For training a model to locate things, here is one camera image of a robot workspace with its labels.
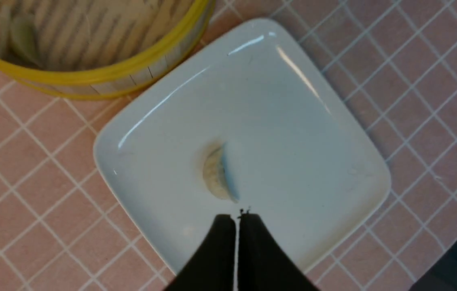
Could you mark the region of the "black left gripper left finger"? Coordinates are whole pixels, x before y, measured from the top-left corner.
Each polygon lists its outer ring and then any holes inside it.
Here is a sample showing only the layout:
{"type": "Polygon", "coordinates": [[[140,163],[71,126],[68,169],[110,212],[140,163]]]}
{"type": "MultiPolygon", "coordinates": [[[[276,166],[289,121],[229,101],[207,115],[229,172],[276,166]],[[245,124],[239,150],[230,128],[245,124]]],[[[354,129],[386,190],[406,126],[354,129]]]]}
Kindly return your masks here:
{"type": "Polygon", "coordinates": [[[166,291],[232,291],[236,224],[228,214],[214,218],[205,239],[166,291]]]}

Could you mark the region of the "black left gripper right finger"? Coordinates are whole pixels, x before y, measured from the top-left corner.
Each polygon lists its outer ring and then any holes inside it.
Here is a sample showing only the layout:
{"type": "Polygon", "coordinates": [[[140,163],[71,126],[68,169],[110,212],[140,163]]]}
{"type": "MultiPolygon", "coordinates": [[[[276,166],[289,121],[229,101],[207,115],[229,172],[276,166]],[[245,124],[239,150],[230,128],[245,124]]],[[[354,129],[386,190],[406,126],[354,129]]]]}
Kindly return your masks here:
{"type": "Polygon", "coordinates": [[[258,214],[243,213],[239,223],[240,291],[317,291],[279,247],[258,214]]]}

